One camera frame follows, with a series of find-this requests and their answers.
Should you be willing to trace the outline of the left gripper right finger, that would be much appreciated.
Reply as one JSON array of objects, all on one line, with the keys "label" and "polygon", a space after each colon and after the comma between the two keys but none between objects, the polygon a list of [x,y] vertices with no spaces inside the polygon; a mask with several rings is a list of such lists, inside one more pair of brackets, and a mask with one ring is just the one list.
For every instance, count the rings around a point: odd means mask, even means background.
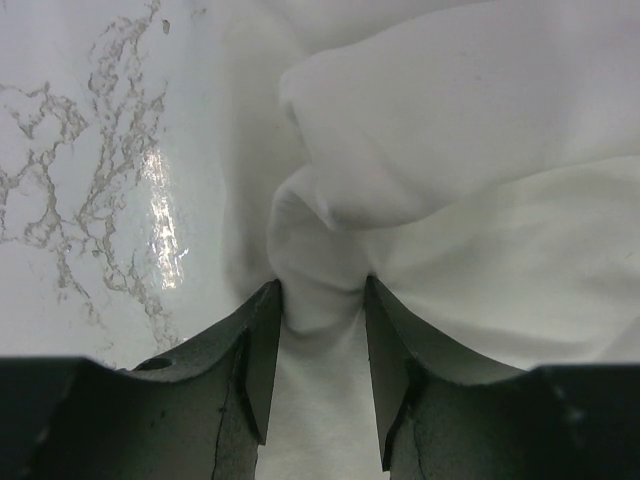
[{"label": "left gripper right finger", "polygon": [[522,371],[431,326],[369,278],[366,334],[382,468],[394,479],[635,479],[639,368]]}]

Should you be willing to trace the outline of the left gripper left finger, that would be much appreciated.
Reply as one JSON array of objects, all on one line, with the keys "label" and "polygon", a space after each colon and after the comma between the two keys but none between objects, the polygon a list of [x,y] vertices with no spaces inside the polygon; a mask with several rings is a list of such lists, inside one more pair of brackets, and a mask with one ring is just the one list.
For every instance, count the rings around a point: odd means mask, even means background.
[{"label": "left gripper left finger", "polygon": [[5,479],[251,479],[281,325],[271,281],[229,317],[134,369],[1,361]]}]

